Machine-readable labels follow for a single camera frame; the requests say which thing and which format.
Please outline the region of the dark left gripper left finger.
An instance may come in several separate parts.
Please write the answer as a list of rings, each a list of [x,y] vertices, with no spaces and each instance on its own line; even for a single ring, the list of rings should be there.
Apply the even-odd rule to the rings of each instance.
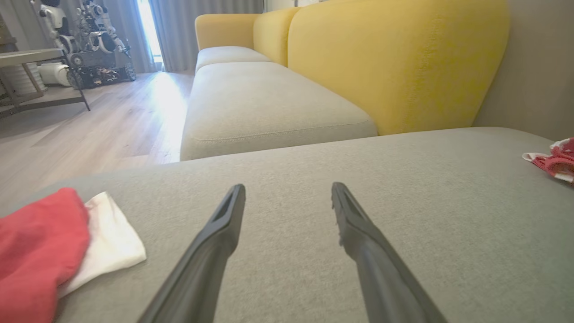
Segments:
[[[246,201],[242,184],[229,189],[152,302],[140,323],[211,323],[227,261],[239,243]]]

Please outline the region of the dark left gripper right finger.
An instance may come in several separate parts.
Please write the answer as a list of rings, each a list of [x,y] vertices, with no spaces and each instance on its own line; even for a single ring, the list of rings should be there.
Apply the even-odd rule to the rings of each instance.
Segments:
[[[347,186],[334,182],[339,243],[355,262],[371,323],[444,323],[446,318]]]

